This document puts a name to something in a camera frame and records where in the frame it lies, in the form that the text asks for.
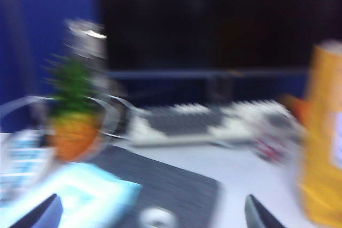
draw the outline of blue wall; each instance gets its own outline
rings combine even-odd
[[[18,17],[8,17],[15,5]],[[43,78],[48,74],[42,66],[46,65],[45,59],[51,59],[52,53],[63,54],[64,20],[87,19],[100,22],[97,0],[14,0],[8,4],[0,0],[0,105],[24,96],[25,83],[21,79],[21,63],[15,56],[15,48],[23,44],[20,39],[11,40],[11,36],[17,35],[18,26],[16,20],[21,19],[23,28],[20,34],[28,41],[28,55],[32,68],[24,67],[32,73],[36,80],[37,93],[45,95],[52,92]],[[13,122],[2,122],[3,130],[13,130]]]

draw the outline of white cable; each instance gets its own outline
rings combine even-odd
[[[129,108],[130,110],[133,110],[133,109],[137,109],[133,104],[131,104],[129,101],[125,100],[125,99],[122,99],[120,97],[117,97],[117,96],[112,96],[112,95],[109,95],[110,98],[114,98],[116,100],[118,100],[119,102],[121,102],[122,104],[124,104],[127,108]],[[91,100],[94,100],[96,102],[98,102],[100,105],[102,105],[102,107],[104,107],[106,110],[108,109],[108,106],[109,107],[112,107],[110,104],[108,104],[107,102],[105,101],[102,101],[102,100],[99,100],[99,99],[95,99],[95,98],[91,98],[91,97],[88,97],[89,99]],[[118,127],[118,124],[119,122],[116,123],[115,127],[112,129],[113,131],[115,131],[115,129]],[[106,135],[106,136],[110,136],[110,137],[115,137],[115,138],[120,138],[120,139],[126,139],[126,140],[129,140],[128,137],[125,137],[125,136],[119,136],[119,135],[114,135],[112,133],[107,133],[105,131],[103,131],[103,129],[100,129],[99,132],[101,132],[102,134]]]
[[[35,103],[40,100],[54,100],[54,99],[49,98],[49,97],[42,97],[42,96],[24,96],[16,100],[9,101],[8,103],[5,103],[0,106],[1,119],[3,119],[6,115],[8,115],[8,113],[13,112],[16,109]]]

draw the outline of orange package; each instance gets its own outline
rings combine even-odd
[[[302,199],[312,221],[342,228],[342,44],[314,47],[312,68]]]

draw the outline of small object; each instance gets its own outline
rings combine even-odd
[[[10,228],[57,228],[62,213],[60,197],[53,194]]]
[[[309,101],[287,94],[280,96],[279,101],[291,111],[299,123],[306,125],[310,111]]]
[[[38,148],[35,130],[17,132],[1,145],[0,206],[33,186],[49,168],[55,150]]]
[[[245,202],[248,228],[285,228],[253,195]]]
[[[140,228],[177,228],[177,218],[166,209],[147,208],[139,216],[139,226]]]
[[[46,135],[42,135],[39,139],[39,147],[47,147],[48,145],[48,137]]]
[[[56,105],[50,117],[49,142],[61,161],[84,159],[99,148],[98,115],[87,98],[91,92],[89,71],[75,57],[59,57],[52,68]]]
[[[255,140],[255,153],[262,159],[278,162],[284,155],[284,148],[280,141],[266,143],[264,140]]]

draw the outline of gray mouse pad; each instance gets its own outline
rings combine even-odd
[[[139,228],[139,213],[147,207],[172,211],[179,228],[209,226],[218,198],[218,181],[116,146],[108,146],[89,162],[123,180],[143,185],[136,205],[116,227]]]

